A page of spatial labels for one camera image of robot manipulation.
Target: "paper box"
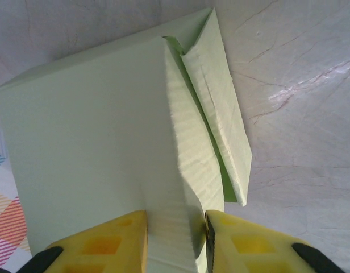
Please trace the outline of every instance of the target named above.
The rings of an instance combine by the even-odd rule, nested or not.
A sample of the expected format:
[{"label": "paper box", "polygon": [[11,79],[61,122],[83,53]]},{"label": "paper box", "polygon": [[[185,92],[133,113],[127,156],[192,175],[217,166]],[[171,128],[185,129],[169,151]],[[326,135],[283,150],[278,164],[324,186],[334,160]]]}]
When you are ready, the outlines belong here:
[{"label": "paper box", "polygon": [[223,185],[246,203],[214,10],[31,69],[0,87],[0,116],[33,253],[146,209],[148,272],[205,272],[203,212],[223,210]]}]

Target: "gray marble surface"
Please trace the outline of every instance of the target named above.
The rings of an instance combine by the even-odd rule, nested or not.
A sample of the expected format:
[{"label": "gray marble surface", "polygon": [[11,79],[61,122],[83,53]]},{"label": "gray marble surface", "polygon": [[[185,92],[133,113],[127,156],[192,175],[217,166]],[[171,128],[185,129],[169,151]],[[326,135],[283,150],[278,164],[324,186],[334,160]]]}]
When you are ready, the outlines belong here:
[{"label": "gray marble surface", "polygon": [[248,205],[226,211],[350,268],[350,0],[1,0],[0,84],[206,6],[253,151]]}]

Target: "colorful patterned cloth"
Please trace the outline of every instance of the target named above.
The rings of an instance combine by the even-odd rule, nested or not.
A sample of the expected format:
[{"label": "colorful patterned cloth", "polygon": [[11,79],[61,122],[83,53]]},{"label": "colorful patterned cloth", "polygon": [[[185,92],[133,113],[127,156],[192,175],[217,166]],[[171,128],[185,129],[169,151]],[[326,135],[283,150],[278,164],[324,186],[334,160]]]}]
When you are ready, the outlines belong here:
[{"label": "colorful patterned cloth", "polygon": [[27,228],[0,128],[0,268],[16,272],[31,257]]}]

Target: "pale green paper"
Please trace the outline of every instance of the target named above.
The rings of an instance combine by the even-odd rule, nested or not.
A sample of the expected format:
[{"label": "pale green paper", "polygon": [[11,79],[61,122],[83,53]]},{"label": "pale green paper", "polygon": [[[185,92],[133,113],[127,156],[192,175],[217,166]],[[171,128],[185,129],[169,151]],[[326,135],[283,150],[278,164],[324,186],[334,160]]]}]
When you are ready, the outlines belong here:
[{"label": "pale green paper", "polygon": [[214,10],[195,45],[182,59],[230,177],[231,185],[223,182],[225,201],[233,201],[233,187],[238,203],[244,206],[252,153]]},{"label": "pale green paper", "polygon": [[162,36],[188,51],[209,12],[34,68],[0,88],[33,253],[146,209],[148,272],[206,271],[194,219],[223,210],[221,173],[194,83]]},{"label": "pale green paper", "polygon": [[[184,49],[181,47],[180,43],[178,42],[178,40],[174,36],[166,36],[165,39],[168,40],[168,42],[176,50],[178,56],[180,56],[180,57],[184,56],[184,54],[185,54],[184,53]],[[186,75],[185,77],[188,78],[189,81],[191,82],[189,74],[186,71],[186,67],[185,67],[185,64],[184,64],[183,61],[181,61],[181,65],[179,65],[179,67],[183,67],[184,68],[184,74]],[[204,124],[207,127],[207,131],[208,131],[208,134],[209,134],[209,137],[210,137],[210,140],[211,140],[211,143],[212,143],[212,146],[213,146],[216,158],[217,158],[218,163],[219,163],[220,173],[221,173],[221,177],[222,177],[222,184],[223,184],[224,200],[226,202],[237,202],[237,197],[236,197],[236,194],[235,194],[235,191],[234,191],[234,185],[232,184],[232,181],[231,181],[231,178],[230,178],[230,176],[228,174],[226,166],[224,165],[224,160],[222,158],[222,154],[219,151],[218,144],[216,143],[216,140],[215,140],[215,137],[214,137],[214,134],[217,134],[218,128],[216,126],[213,126],[213,131],[215,132],[215,133],[213,133],[213,131],[212,131],[210,125],[209,125],[209,122],[207,120],[207,117],[206,117],[207,115],[204,112],[204,109],[203,109],[203,107],[201,105],[201,102],[199,100],[199,96],[201,96],[202,93],[198,92],[198,94],[199,94],[198,95],[197,92],[195,91],[194,86],[193,86],[192,83],[191,83],[191,87],[189,88],[189,90],[190,90],[190,92],[191,92],[191,94],[192,94],[192,96],[194,98],[195,104],[198,107],[198,111],[200,112],[200,114],[201,114],[201,116],[203,118]]]}]

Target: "paper flap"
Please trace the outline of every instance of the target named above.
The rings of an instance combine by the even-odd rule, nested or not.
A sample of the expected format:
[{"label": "paper flap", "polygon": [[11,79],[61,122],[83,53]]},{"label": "paper flap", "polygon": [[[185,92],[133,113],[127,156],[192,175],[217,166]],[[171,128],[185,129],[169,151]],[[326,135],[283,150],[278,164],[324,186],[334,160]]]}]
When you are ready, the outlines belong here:
[{"label": "paper flap", "polygon": [[182,57],[207,121],[216,140],[230,181],[223,180],[225,201],[247,202],[252,153],[215,10],[210,14],[198,40]]}]

